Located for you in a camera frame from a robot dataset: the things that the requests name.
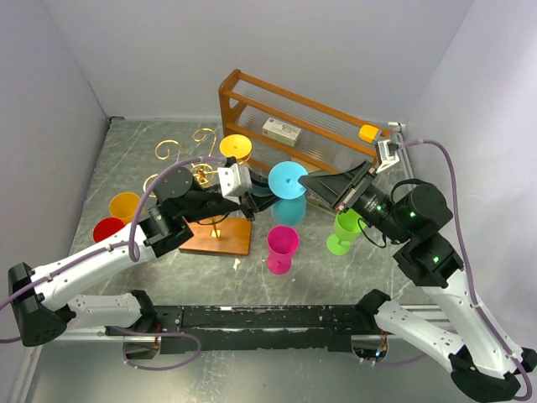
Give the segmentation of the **blue plastic wine glass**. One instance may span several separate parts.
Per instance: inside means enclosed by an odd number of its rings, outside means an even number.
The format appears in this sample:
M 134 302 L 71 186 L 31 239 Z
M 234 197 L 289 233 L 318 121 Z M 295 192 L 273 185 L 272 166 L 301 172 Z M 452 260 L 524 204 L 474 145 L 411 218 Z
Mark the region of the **blue plastic wine glass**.
M 268 174 L 269 189 L 279 199 L 271 212 L 280 225 L 295 227 L 305 218 L 306 189 L 299 183 L 303 175 L 307 175 L 306 169 L 293 161 L 278 163 Z

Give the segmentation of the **pink plastic wine glass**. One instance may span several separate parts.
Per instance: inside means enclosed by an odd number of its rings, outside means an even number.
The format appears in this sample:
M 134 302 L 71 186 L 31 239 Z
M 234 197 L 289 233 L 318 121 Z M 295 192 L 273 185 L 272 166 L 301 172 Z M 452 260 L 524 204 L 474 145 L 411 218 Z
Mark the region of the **pink plastic wine glass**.
M 266 265 L 275 275 L 284 275 L 292 266 L 292 258 L 300 246 L 300 236 L 287 226 L 276 226 L 267 235 L 268 257 Z

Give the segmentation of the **yellow plastic wine glass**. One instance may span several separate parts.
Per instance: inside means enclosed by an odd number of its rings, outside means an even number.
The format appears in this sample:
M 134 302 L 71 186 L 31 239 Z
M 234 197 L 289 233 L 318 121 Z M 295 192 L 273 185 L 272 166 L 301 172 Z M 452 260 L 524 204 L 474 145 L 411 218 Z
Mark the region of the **yellow plastic wine glass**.
M 239 163 L 246 163 L 250 159 L 253 144 L 247 136 L 235 133 L 223 138 L 219 150 L 226 157 L 235 157 Z

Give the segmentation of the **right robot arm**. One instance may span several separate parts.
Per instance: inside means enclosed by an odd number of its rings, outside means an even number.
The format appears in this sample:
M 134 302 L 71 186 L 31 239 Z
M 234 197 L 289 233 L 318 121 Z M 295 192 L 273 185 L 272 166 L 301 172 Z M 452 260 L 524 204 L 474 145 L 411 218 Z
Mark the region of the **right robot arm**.
M 303 175 L 299 183 L 343 215 L 376 228 L 399 245 L 394 259 L 412 283 L 446 315 L 448 332 L 407 311 L 380 290 L 356 305 L 357 327 L 401 337 L 442 365 L 456 387 L 477 402 L 522 400 L 518 376 L 536 366 L 536 352 L 522 348 L 500 329 L 469 285 L 470 269 L 439 231 L 453 218 L 443 194 L 433 184 L 408 180 L 412 188 L 400 200 L 374 184 L 369 163 L 336 174 Z

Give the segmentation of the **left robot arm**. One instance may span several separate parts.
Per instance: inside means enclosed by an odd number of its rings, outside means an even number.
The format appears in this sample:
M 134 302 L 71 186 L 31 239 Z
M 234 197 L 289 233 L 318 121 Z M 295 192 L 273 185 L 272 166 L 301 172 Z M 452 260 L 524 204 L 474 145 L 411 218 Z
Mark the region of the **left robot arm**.
M 136 264 L 157 259 L 193 238 L 193 222 L 241 212 L 253 220 L 278 201 L 262 176 L 240 164 L 217 171 L 218 184 L 202 188 L 184 163 L 171 165 L 156 178 L 141 200 L 156 204 L 123 229 L 90 248 L 35 268 L 21 263 L 8 271 L 9 298 L 26 347 L 48 343 L 67 329 L 123 327 L 138 335 L 158 327 L 157 313 L 146 292 L 87 296 L 85 290 Z

